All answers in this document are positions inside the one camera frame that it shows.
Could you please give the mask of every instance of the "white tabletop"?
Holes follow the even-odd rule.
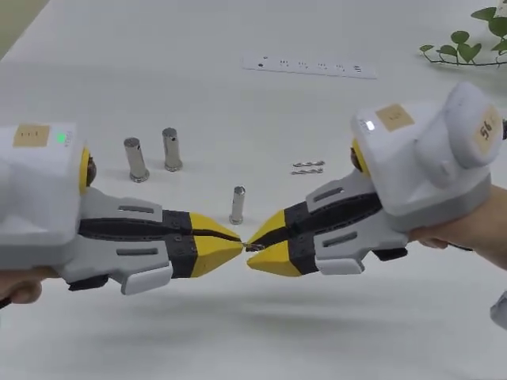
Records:
[[[443,98],[465,78],[507,104],[500,71],[438,70],[417,56],[477,9],[441,3],[53,0],[0,64],[0,124],[76,121],[100,190],[226,226],[242,184],[246,220],[233,228],[249,238],[349,173],[354,110]],[[245,71],[249,51],[356,59],[379,79]],[[179,173],[162,167],[164,127],[179,133]],[[131,135],[151,171],[143,184],[128,179]],[[291,163],[319,159],[324,174],[289,175]],[[501,161],[494,176],[506,185]],[[47,281],[36,305],[2,311],[0,378],[507,377],[507,332],[489,319],[507,275],[474,254],[411,245],[402,260],[369,257],[362,275],[298,279],[249,270],[247,257],[132,297],[115,283],[70,293]]]

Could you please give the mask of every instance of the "silver metal peg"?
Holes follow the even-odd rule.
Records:
[[[170,172],[177,172],[183,167],[183,162],[180,159],[180,143],[177,139],[177,132],[174,128],[166,128],[162,131],[162,138],[166,154],[164,167]]]
[[[232,211],[229,215],[229,222],[237,226],[243,223],[243,205],[245,204],[246,190],[242,186],[234,188],[234,195],[232,197]]]
[[[128,166],[130,167],[130,179],[139,184],[150,178],[141,151],[141,144],[139,139],[129,137],[124,140],[125,152],[127,153]]]

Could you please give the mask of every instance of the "finger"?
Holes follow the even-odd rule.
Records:
[[[38,267],[24,271],[0,271],[0,276],[4,281],[15,280],[17,282],[41,281],[59,277],[55,270],[49,267]]]
[[[421,241],[426,240],[432,236],[432,231],[429,228],[417,228],[416,230],[409,232],[409,241]]]
[[[446,249],[448,247],[446,241],[441,241],[439,239],[422,239],[419,242],[423,244],[423,246],[433,249]]]
[[[40,282],[24,283],[11,294],[13,303],[34,303],[42,294],[42,284]]]

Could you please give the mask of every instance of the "power strip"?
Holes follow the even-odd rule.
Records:
[[[324,59],[288,59],[272,55],[245,55],[242,64],[243,69],[246,70],[377,79],[375,69],[362,63],[339,63]]]

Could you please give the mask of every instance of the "label sticker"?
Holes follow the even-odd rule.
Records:
[[[389,132],[414,124],[414,119],[400,104],[393,104],[376,112]]]
[[[14,148],[44,148],[48,145],[49,125],[19,124],[14,135]]]
[[[495,137],[503,131],[503,123],[498,110],[491,105],[482,116],[482,122],[474,133],[475,142],[482,154],[488,154]]]

